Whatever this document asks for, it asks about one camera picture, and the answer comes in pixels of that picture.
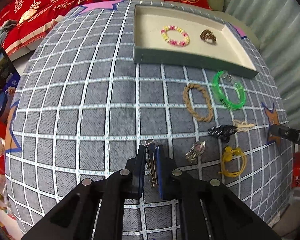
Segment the green translucent bangle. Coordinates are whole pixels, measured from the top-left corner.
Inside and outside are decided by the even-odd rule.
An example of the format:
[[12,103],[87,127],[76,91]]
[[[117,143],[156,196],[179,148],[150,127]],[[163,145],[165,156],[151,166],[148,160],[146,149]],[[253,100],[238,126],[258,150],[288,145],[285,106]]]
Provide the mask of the green translucent bangle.
[[212,91],[227,109],[236,111],[246,102],[246,94],[239,80],[225,70],[218,71],[212,80]]

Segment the beige rabbit hair clip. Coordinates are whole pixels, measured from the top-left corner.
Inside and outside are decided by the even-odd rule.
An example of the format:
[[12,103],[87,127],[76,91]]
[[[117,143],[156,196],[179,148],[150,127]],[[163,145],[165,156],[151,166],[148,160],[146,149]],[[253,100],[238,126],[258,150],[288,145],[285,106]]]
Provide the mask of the beige rabbit hair clip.
[[248,132],[250,129],[256,126],[256,124],[249,124],[246,121],[233,120],[232,124],[236,127],[237,132]]

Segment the red wedding bedspread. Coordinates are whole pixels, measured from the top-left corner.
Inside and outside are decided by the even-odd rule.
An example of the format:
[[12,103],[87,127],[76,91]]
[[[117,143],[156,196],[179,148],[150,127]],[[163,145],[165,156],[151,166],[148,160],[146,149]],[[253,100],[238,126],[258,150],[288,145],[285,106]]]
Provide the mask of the red wedding bedspread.
[[15,21],[0,42],[11,61],[34,51],[49,31],[74,7],[113,0],[1,0],[0,29]]

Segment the pale green curtain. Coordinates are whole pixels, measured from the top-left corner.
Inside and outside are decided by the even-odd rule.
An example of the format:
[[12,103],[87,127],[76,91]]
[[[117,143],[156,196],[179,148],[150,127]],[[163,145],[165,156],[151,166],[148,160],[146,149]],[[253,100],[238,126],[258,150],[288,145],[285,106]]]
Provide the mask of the pale green curtain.
[[300,129],[300,5],[296,0],[224,0],[224,11],[257,36],[289,125]]

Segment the shallow green-sided tray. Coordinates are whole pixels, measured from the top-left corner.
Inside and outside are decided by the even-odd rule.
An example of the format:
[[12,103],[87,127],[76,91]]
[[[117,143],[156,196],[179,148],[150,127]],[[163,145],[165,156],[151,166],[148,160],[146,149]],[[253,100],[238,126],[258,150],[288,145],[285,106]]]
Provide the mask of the shallow green-sided tray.
[[135,63],[225,70],[249,79],[257,74],[254,46],[245,32],[200,10],[171,4],[134,8]]

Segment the dark picture box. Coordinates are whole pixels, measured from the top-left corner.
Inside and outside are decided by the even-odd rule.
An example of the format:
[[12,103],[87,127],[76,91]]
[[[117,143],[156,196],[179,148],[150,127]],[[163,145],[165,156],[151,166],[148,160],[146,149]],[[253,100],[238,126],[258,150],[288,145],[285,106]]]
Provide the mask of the dark picture box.
[[7,93],[9,87],[17,88],[20,75],[8,57],[6,51],[0,49],[0,94]]

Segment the blue lid jar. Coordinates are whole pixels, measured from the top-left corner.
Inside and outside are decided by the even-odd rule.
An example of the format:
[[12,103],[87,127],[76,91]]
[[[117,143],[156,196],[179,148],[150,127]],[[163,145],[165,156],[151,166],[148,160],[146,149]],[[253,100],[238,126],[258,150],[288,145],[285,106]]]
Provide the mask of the blue lid jar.
[[5,122],[7,120],[12,98],[5,92],[0,94],[0,120]]

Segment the silver heart pendant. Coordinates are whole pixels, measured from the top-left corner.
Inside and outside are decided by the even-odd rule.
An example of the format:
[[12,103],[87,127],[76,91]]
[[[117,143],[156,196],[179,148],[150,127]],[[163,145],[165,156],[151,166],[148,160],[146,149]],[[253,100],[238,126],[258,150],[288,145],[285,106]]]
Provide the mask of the silver heart pendant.
[[185,158],[188,162],[193,163],[195,160],[197,160],[198,157],[200,157],[206,149],[206,143],[205,141],[196,141],[190,150],[185,154]]

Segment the silver alligator hair clip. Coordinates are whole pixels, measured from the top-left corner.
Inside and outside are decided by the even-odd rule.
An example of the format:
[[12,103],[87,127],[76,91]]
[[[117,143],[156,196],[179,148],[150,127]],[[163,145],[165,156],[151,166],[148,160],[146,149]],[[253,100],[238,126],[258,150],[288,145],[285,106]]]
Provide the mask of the silver alligator hair clip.
[[148,156],[148,165],[151,171],[152,187],[158,187],[158,174],[157,174],[157,145],[153,139],[145,141]]

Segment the black claw hair clip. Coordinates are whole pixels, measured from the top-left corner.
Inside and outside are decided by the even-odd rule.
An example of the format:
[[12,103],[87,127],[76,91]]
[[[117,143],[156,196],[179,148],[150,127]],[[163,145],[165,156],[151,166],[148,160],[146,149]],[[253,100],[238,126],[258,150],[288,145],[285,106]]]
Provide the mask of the black claw hair clip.
[[216,139],[220,139],[226,144],[230,140],[230,136],[237,133],[237,127],[232,125],[213,126],[208,130],[208,135]]

